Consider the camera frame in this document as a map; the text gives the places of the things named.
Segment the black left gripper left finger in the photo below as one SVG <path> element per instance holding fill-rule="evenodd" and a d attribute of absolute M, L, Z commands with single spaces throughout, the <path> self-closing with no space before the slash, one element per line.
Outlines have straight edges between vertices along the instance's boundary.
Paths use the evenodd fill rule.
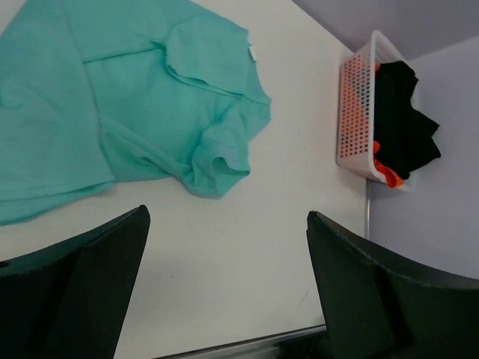
<path fill-rule="evenodd" d="M 113 358 L 149 228 L 141 205 L 1 262 L 1 357 Z"/>

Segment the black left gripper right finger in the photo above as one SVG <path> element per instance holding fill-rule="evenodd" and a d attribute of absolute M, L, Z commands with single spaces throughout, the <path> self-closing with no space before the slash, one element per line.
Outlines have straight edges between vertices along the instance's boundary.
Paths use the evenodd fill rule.
<path fill-rule="evenodd" d="M 410 260 L 325 215 L 307 218 L 334 358 L 476 358 L 478 281 Z"/>

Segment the teal t shirt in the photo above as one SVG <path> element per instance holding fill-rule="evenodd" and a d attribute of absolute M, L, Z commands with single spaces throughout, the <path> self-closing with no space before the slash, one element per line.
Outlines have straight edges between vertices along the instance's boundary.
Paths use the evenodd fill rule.
<path fill-rule="evenodd" d="M 117 182 L 221 197 L 270 121 L 248 31 L 192 1 L 27 1 L 1 34 L 1 222 Z"/>

